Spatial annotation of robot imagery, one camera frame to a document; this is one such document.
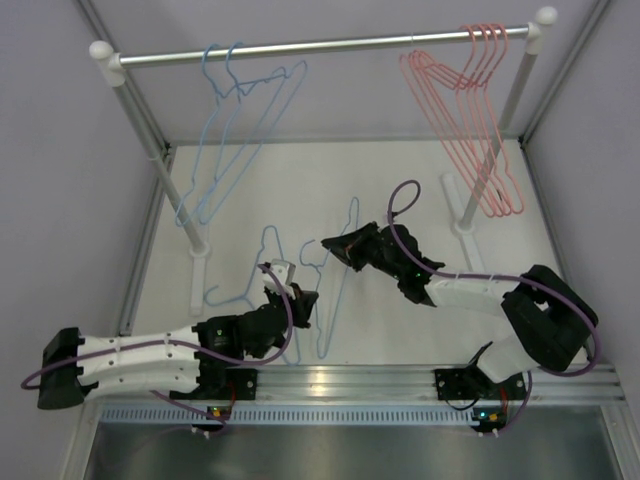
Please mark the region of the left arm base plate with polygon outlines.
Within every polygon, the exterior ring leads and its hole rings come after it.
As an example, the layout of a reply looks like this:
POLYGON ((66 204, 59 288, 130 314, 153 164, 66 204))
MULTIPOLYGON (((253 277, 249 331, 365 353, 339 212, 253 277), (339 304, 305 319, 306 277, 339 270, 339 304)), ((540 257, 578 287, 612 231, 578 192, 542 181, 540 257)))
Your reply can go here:
POLYGON ((198 396, 203 400, 252 401, 256 397, 258 371, 251 368, 214 370, 199 380, 198 396))

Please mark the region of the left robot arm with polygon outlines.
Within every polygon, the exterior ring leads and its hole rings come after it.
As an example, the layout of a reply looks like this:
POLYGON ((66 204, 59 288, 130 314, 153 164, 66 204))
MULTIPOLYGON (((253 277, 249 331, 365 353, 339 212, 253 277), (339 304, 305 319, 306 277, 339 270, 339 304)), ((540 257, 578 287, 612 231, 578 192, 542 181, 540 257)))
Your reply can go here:
POLYGON ((60 330, 45 347, 37 387, 41 410, 76 407, 99 397, 146 391, 184 399, 213 399, 234 367, 263 365, 281 356, 296 328, 309 327, 319 295, 298 285, 281 296, 265 288, 267 301, 240 315, 155 335, 84 336, 60 330))

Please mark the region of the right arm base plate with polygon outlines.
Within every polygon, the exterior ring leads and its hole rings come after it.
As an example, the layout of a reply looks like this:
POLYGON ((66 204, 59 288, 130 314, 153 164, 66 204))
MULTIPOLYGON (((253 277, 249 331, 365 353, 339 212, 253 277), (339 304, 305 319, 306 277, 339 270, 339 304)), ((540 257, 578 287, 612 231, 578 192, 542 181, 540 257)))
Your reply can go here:
POLYGON ((434 370, 437 397, 441 401, 476 400, 480 398, 474 374, 467 368, 434 370))

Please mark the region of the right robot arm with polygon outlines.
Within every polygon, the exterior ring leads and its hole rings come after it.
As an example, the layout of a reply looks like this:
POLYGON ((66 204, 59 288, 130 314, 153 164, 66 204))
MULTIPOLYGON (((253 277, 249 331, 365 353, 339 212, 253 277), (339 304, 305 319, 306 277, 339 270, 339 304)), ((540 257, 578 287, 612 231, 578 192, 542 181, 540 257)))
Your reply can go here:
POLYGON ((401 224, 370 222, 321 245, 356 272, 366 266, 392 277, 410 302, 453 307, 506 320, 512 335, 480 348, 465 367, 465 384, 487 397, 510 377, 540 367, 569 375, 569 366, 598 324, 595 312, 553 270, 536 264, 513 277, 515 287, 497 295, 493 283, 504 276, 449 274, 443 263, 423 256, 401 224))

